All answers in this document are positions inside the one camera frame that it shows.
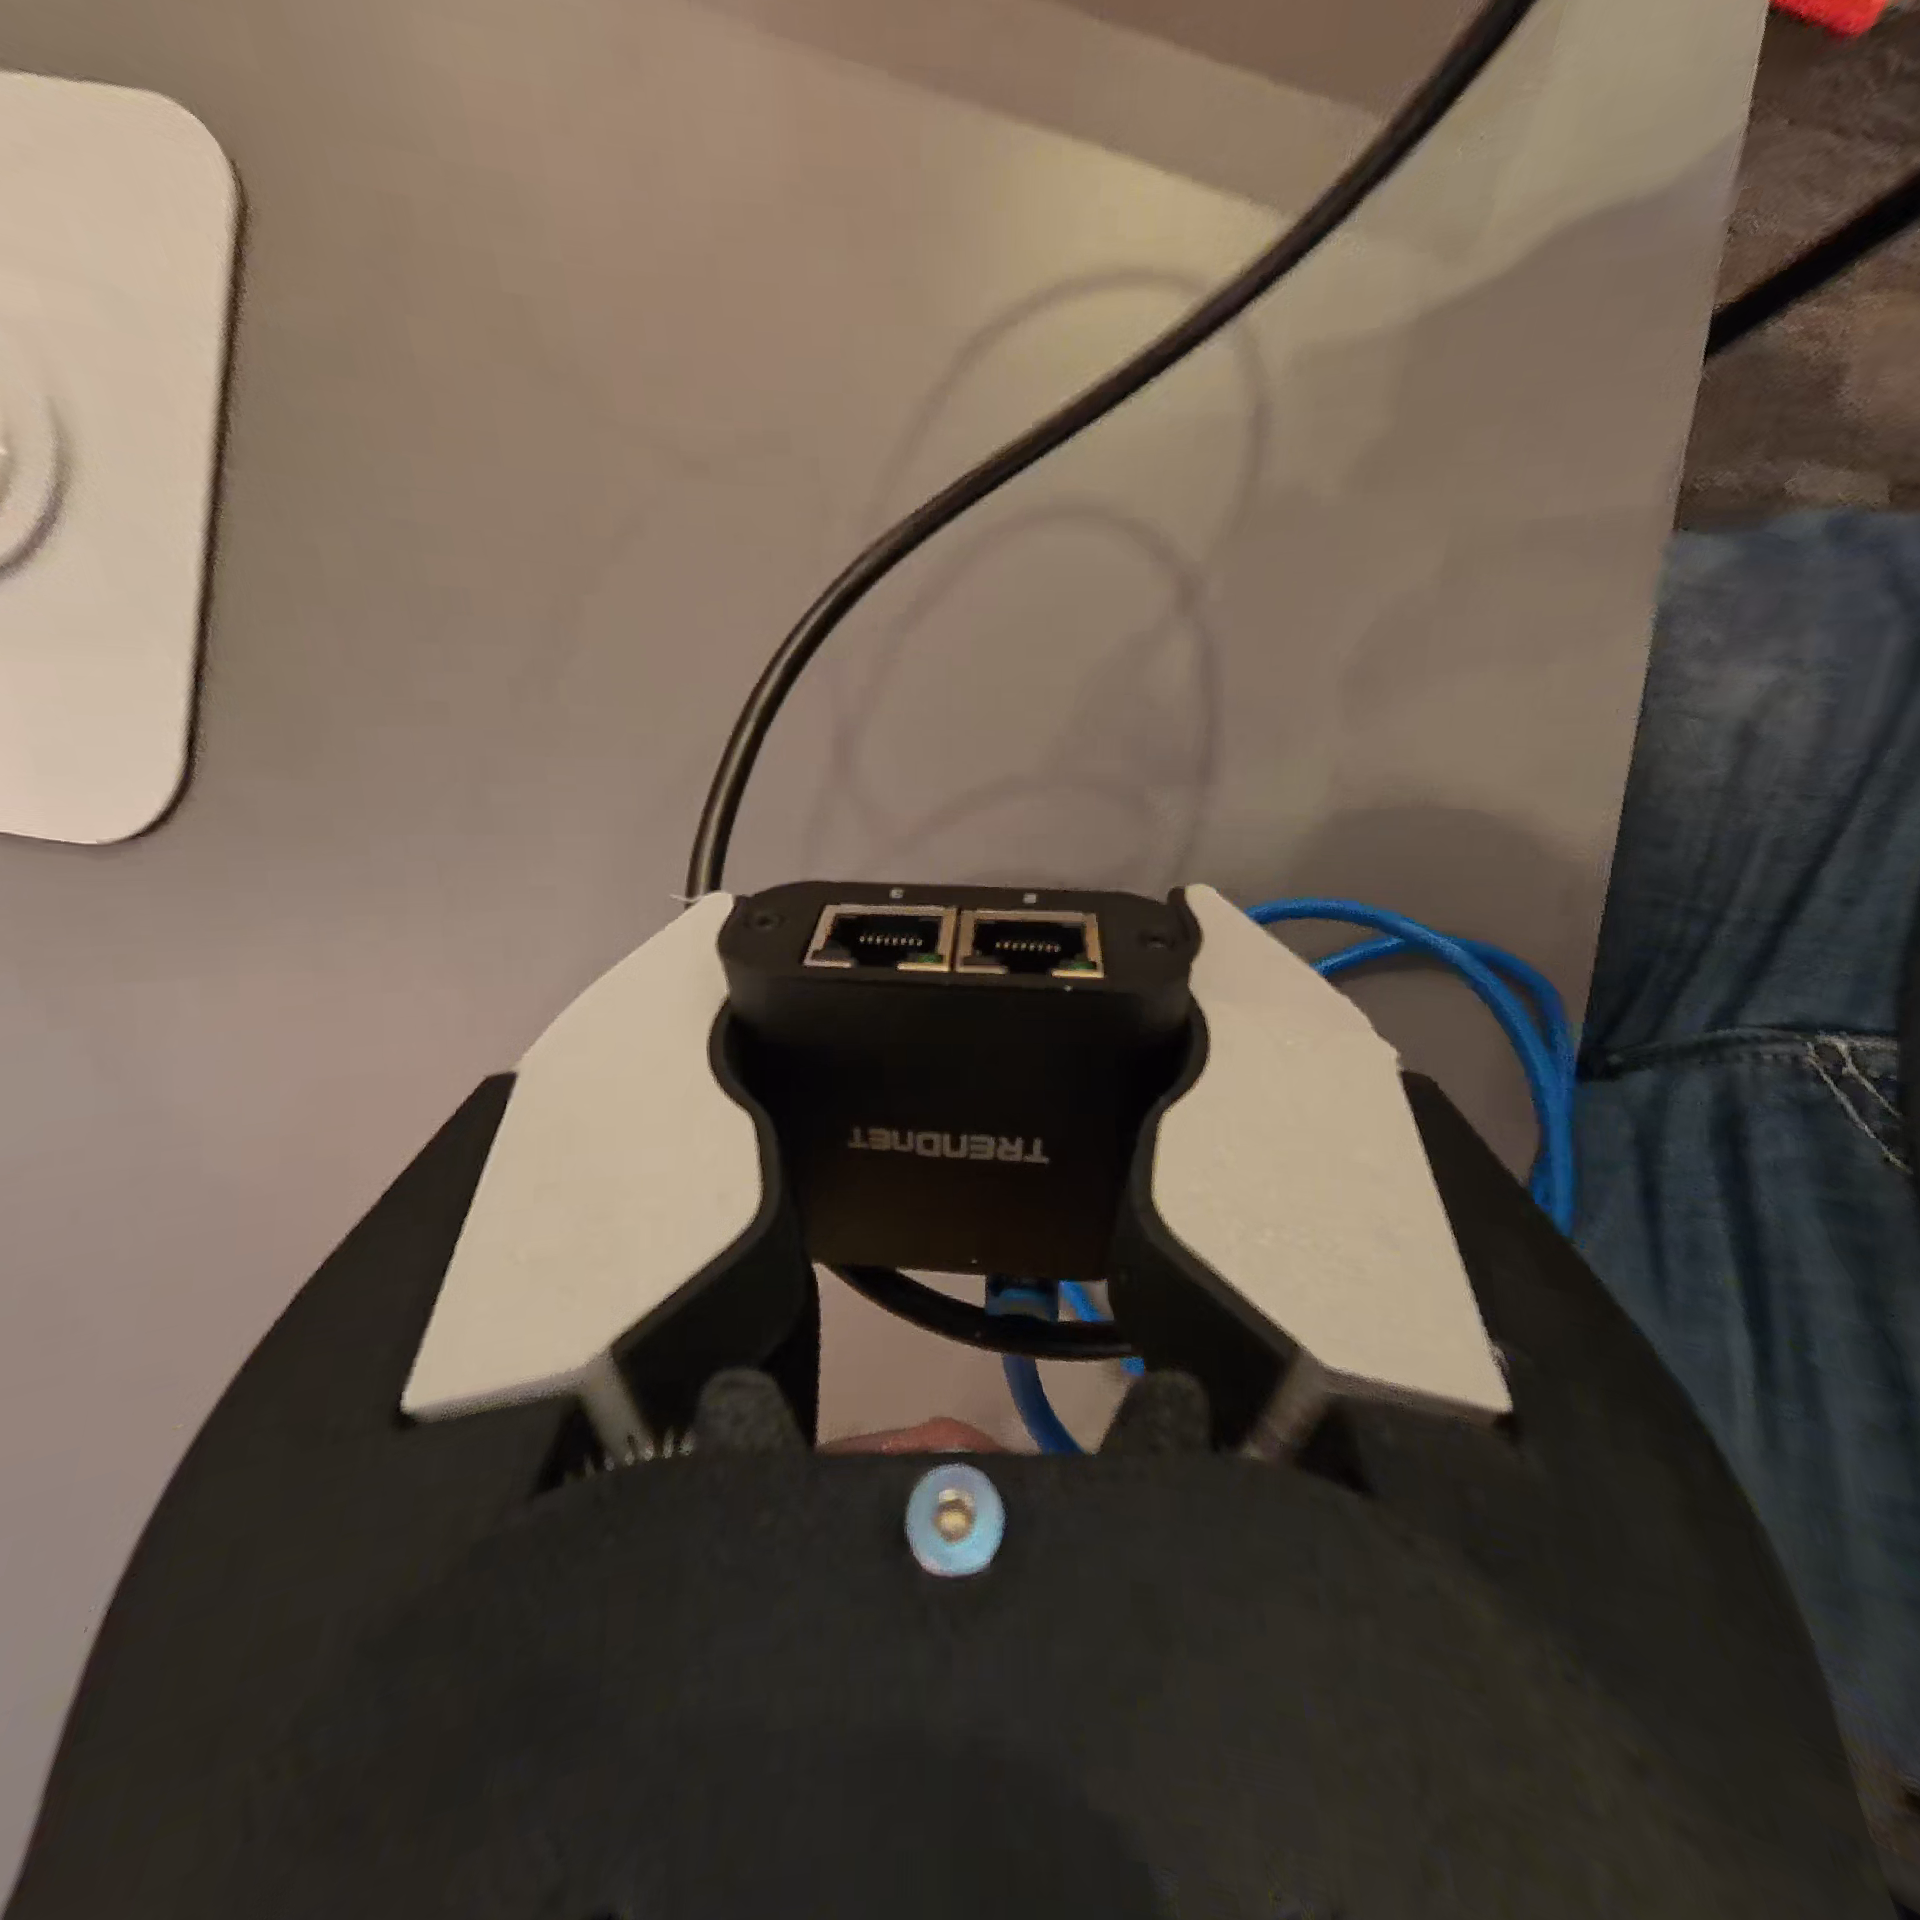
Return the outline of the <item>person's leg in jeans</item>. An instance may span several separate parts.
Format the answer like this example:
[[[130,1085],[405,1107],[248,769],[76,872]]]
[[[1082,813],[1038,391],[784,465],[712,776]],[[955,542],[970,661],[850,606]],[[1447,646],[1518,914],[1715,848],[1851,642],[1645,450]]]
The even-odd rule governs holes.
[[[1917,1786],[1917,515],[1668,546],[1575,1239],[1790,1576],[1902,1914]]]

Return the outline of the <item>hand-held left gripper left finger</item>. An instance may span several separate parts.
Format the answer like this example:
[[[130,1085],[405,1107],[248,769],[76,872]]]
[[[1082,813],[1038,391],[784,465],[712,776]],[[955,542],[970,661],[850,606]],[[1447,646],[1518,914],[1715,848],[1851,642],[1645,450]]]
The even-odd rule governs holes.
[[[772,1121],[730,1055],[708,893],[522,1055],[399,1413],[575,1401],[613,1458],[690,1440],[708,1381],[818,1305]]]

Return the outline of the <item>black metal table leg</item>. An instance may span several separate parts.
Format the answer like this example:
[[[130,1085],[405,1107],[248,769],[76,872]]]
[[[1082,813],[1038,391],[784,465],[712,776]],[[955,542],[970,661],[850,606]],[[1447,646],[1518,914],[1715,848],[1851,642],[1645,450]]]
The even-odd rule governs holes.
[[[1784,311],[1896,242],[1917,221],[1917,170],[1874,197],[1851,218],[1790,255],[1711,313],[1702,359],[1709,363]]]

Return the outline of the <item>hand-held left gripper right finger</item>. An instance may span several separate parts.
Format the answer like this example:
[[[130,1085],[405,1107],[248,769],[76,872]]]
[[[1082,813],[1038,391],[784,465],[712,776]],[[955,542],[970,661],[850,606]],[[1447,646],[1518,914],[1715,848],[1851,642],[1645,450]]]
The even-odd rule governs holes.
[[[1282,1458],[1341,1402],[1494,1426],[1498,1343],[1398,1053],[1206,885],[1184,1064],[1149,1107],[1112,1233],[1112,1309],[1152,1373],[1206,1393],[1219,1451]]]

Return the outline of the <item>silver monitor stand base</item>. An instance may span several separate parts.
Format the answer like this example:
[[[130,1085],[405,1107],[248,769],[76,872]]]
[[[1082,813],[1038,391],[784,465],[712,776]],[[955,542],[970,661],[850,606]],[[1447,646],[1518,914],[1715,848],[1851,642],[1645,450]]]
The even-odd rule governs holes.
[[[126,843],[184,786],[240,221],[190,109],[4,71],[4,837]]]

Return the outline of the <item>black two-port network adapter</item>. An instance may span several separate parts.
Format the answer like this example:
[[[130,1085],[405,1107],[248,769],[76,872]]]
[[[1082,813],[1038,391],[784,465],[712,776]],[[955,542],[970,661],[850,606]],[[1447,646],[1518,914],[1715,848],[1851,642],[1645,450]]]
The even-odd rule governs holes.
[[[827,1267],[1106,1277],[1195,1047],[1181,893],[794,880],[717,936],[735,1073]]]

